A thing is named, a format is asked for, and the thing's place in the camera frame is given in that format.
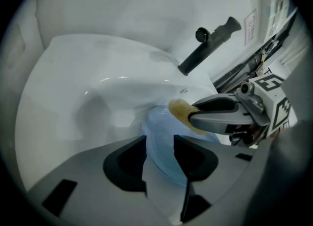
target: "blue plate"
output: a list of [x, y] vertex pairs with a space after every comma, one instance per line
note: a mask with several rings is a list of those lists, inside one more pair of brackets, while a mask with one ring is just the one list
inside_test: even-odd
[[167, 106], [152, 108], [142, 123], [142, 130], [147, 136], [147, 153], [154, 163], [165, 175], [181, 185], [187, 185], [187, 178], [174, 156], [174, 135], [220, 143], [214, 133], [199, 136], [191, 131], [169, 112]]

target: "white sink basin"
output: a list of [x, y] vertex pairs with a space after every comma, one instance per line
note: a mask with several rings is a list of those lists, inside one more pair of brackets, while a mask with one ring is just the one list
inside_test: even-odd
[[151, 107], [173, 98], [193, 103], [216, 93], [207, 73], [196, 69], [184, 76], [180, 62], [118, 37], [54, 38], [18, 109], [15, 144], [26, 189], [81, 151], [141, 135]]

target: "sponge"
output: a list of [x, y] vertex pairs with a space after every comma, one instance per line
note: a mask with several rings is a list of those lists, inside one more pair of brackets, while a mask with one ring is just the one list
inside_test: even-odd
[[199, 130], [192, 126], [192, 124], [189, 122], [188, 116], [190, 113], [198, 112], [200, 111], [195, 106], [190, 105], [183, 99], [174, 99], [171, 100], [168, 104], [168, 110], [169, 112], [182, 124], [187, 126], [190, 130], [192, 130], [197, 135], [203, 136], [207, 134], [207, 131]]

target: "black faucet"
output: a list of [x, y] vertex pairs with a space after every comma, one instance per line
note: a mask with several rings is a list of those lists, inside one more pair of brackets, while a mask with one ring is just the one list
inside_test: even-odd
[[199, 28], [196, 31], [196, 38], [201, 44], [178, 66], [178, 69], [184, 75], [188, 75], [205, 58], [225, 43], [233, 32], [238, 30], [241, 30], [241, 26], [233, 17], [229, 17], [226, 24], [218, 26], [212, 34], [205, 28]]

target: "white sticker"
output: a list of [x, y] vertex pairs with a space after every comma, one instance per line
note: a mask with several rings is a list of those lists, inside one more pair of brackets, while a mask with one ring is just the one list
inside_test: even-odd
[[245, 46], [256, 36], [257, 15], [256, 9], [245, 19]]

